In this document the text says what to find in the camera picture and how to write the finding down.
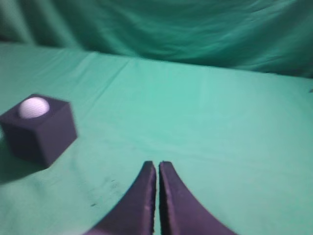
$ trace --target table surface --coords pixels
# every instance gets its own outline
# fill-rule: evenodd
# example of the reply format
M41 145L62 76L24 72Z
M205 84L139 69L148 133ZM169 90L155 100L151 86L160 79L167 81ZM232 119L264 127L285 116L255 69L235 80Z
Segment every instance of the table surface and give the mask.
M68 100L79 135L39 170L0 133L0 234L81 234L144 161L165 160L239 235L312 235L312 88L300 77L0 44L0 114L32 93ZM158 211L155 220L158 235Z

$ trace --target dark foam cube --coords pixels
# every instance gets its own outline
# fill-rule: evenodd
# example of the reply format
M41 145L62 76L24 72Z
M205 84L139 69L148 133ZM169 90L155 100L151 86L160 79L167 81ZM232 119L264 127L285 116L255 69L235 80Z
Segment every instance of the dark foam cube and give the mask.
M32 97L45 99L49 111L39 117L21 118L23 100L0 116L0 125L16 157L49 167L77 138L73 115L69 102L40 94L26 99Z

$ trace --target white ball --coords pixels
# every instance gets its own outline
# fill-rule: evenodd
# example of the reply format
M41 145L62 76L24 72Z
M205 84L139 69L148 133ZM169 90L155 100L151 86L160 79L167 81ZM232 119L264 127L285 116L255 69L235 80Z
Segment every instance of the white ball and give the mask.
M20 105L20 117L37 118L47 113L50 109L48 102L40 97L33 97L25 100Z

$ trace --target green cloth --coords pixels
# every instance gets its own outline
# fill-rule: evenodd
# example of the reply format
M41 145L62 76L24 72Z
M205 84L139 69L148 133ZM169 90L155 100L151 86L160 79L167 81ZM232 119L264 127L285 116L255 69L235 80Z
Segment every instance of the green cloth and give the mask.
M312 0L2 0L0 38L313 77Z
M239 235L312 235L313 80L14 44L0 55L0 114L32 93L65 99L79 134L42 171L0 136L1 235L82 234L146 160L172 161Z

